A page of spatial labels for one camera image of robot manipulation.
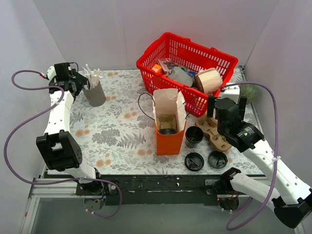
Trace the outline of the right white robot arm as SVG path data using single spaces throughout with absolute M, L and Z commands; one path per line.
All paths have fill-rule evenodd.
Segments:
M 217 120 L 217 131 L 246 158 L 250 159 L 271 181 L 265 185 L 254 180 L 239 169 L 224 172 L 215 185 L 223 192 L 242 192 L 264 202 L 287 227 L 296 228 L 312 212 L 312 188 L 296 176 L 289 167 L 274 156 L 274 151 L 264 135 L 253 125 L 243 120 L 246 98 L 235 103 L 229 98 L 208 98 L 207 116 Z

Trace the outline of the black paper coffee cup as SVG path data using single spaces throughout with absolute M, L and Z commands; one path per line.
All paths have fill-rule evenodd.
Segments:
M 204 138 L 204 133 L 198 126 L 191 126 L 185 132 L 186 145 L 190 148 L 194 148 Z

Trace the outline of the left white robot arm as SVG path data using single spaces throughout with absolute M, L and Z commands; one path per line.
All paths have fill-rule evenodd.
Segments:
M 69 62 L 51 66 L 46 75 L 52 109 L 47 127 L 36 146 L 49 170 L 65 172 L 78 179 L 82 190 L 93 195 L 104 191 L 100 173 L 83 161 L 82 150 L 70 133 L 71 107 L 87 79 Z

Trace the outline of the orange paper gift bag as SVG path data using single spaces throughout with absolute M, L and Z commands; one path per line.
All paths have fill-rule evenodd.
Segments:
M 152 98 L 153 115 L 148 117 L 154 121 L 156 154 L 178 155 L 188 116 L 187 101 L 176 88 L 157 89 L 147 95 Z

